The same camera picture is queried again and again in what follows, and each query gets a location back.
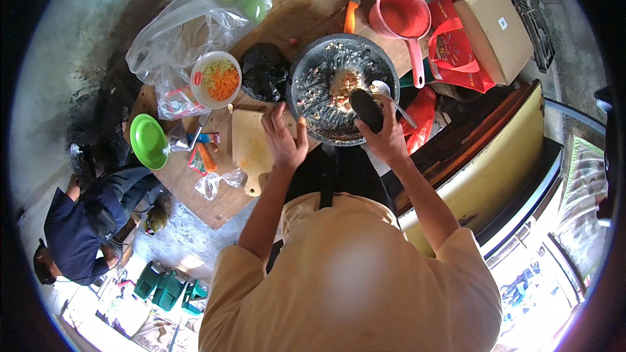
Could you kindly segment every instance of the red shopping bag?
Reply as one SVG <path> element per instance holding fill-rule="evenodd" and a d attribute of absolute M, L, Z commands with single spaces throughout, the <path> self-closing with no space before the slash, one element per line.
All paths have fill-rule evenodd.
<path fill-rule="evenodd" d="M 430 87 L 424 86 L 419 90 L 418 96 L 411 102 L 411 105 L 406 108 L 406 113 L 415 121 L 417 129 L 411 127 L 404 117 L 399 121 L 404 136 L 409 136 L 406 140 L 406 150 L 409 155 L 424 145 L 430 136 L 433 129 L 435 100 L 434 91 Z"/>
<path fill-rule="evenodd" d="M 495 83 L 472 54 L 454 1 L 428 3 L 435 28 L 428 39 L 428 62 L 437 81 L 485 93 Z"/>

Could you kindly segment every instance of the green plastic plate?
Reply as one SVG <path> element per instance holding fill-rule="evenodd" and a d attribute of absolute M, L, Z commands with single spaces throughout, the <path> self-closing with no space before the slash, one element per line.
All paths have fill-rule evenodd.
<path fill-rule="evenodd" d="M 167 162 L 162 151 L 166 145 L 167 138 L 158 121 L 149 114 L 137 114 L 130 124 L 130 146 L 137 159 L 145 167 L 158 170 Z"/>

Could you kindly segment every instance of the cardboard box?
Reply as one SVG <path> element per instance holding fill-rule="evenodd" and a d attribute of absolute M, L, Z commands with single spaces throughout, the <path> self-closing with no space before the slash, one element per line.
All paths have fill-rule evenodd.
<path fill-rule="evenodd" d="M 480 65 L 494 83 L 511 84 L 534 52 L 511 0 L 457 0 L 454 6 Z"/>

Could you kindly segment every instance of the white bowl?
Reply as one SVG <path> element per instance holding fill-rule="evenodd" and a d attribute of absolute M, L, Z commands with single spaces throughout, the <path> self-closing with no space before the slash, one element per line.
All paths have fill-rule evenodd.
<path fill-rule="evenodd" d="M 207 90 L 202 89 L 202 71 L 204 71 L 204 68 L 212 62 L 223 59 L 230 61 L 237 69 L 237 73 L 239 74 L 239 84 L 237 85 L 237 88 L 230 97 L 226 98 L 223 101 L 218 101 L 215 98 L 211 97 L 208 94 Z M 241 67 L 239 66 L 239 62 L 237 61 L 237 59 L 235 59 L 235 57 L 227 51 L 208 52 L 206 55 L 198 60 L 195 66 L 193 66 L 191 78 L 191 89 L 193 96 L 198 100 L 200 104 L 209 109 L 221 109 L 222 107 L 228 106 L 231 102 L 235 100 L 237 94 L 239 93 L 239 90 L 241 89 Z"/>

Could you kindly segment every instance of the man in dark shirt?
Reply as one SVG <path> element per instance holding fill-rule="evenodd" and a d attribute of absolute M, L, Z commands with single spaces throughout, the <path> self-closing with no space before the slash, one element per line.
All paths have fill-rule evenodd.
<path fill-rule="evenodd" d="M 80 196 L 75 179 L 67 192 L 57 188 L 33 262 L 41 284 L 64 276 L 88 286 L 112 269 L 121 258 L 121 244 L 113 237 L 128 222 L 133 209 L 158 179 L 145 167 L 124 168 L 98 178 Z M 96 258 L 98 249 L 103 257 Z"/>

